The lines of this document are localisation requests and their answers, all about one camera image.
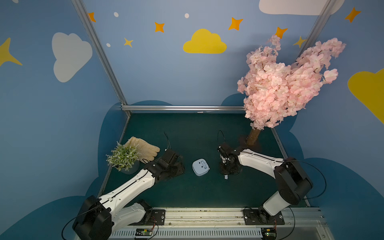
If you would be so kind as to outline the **rusty tree trunk pole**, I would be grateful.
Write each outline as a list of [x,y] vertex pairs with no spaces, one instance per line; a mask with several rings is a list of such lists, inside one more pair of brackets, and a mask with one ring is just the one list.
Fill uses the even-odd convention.
[[252,129],[246,140],[247,146],[253,146],[257,142],[260,133],[261,133],[261,130]]

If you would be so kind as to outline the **white alarm device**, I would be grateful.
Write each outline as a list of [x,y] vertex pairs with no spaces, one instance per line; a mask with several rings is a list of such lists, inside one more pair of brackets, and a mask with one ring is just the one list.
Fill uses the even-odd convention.
[[192,163],[192,169],[196,176],[201,177],[209,172],[210,167],[205,159],[198,159]]

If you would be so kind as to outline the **controller board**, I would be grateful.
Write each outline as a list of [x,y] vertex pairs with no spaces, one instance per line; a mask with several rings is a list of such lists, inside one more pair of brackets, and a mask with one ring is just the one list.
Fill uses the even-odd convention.
[[153,230],[138,228],[135,230],[135,238],[150,238],[153,236]]
[[262,240],[276,240],[277,230],[275,228],[262,228],[261,229]]

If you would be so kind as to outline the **right controller board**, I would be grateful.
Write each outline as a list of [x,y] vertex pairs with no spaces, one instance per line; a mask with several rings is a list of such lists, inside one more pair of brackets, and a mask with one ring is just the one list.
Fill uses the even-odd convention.
[[277,230],[275,228],[262,228],[261,229],[262,240],[276,240]]

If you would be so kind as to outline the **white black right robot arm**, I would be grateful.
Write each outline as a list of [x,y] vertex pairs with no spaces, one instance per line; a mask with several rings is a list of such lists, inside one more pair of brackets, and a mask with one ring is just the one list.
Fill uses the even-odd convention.
[[258,207],[257,217],[264,223],[286,207],[297,205],[313,188],[312,180],[294,158],[274,158],[242,147],[233,149],[227,144],[218,146],[217,150],[222,175],[234,175],[244,166],[275,179],[277,191]]

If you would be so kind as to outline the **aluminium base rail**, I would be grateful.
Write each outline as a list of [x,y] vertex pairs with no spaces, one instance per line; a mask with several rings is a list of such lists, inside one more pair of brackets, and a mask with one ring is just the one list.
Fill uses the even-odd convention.
[[[276,240],[332,240],[334,236],[318,208],[287,208],[271,225],[253,215],[256,208],[153,208],[165,213],[153,224],[133,223],[107,240],[261,240],[262,228],[275,228]],[[153,230],[150,238],[135,238],[138,228]]]

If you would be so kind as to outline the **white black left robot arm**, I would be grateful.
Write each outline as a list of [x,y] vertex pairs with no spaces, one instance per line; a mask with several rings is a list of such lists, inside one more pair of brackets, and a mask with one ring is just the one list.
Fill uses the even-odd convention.
[[107,240],[114,231],[140,222],[149,208],[142,203],[124,207],[157,182],[182,175],[185,167],[178,161],[180,155],[169,149],[158,159],[145,164],[134,177],[115,190],[100,197],[88,197],[72,229],[81,240]]

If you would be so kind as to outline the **small green potted plant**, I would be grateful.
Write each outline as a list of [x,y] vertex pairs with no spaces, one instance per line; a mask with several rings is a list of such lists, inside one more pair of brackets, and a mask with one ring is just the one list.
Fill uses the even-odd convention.
[[111,150],[111,154],[107,155],[107,163],[119,172],[133,174],[140,166],[138,149],[136,146],[117,143],[117,146]]

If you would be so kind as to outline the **pink blossom artificial tree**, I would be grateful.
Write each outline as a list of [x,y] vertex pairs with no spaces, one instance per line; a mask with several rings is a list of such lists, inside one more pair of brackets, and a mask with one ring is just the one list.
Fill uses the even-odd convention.
[[270,46],[247,54],[249,71],[238,80],[238,92],[244,94],[245,117],[252,129],[274,128],[286,117],[295,116],[319,95],[321,87],[337,79],[337,69],[330,70],[346,44],[337,38],[318,41],[291,64],[279,63],[280,38],[273,35]]

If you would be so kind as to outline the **left controller board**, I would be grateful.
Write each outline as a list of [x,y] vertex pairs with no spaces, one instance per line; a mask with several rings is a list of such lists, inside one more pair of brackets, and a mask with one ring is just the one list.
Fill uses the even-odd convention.
[[135,238],[150,238],[153,236],[153,230],[138,228],[135,230]]

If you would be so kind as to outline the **aluminium back frame bar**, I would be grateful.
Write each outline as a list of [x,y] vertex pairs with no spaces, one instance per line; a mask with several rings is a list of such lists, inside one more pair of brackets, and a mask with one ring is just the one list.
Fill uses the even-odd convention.
[[243,112],[243,106],[155,106],[122,105],[123,111],[131,112]]

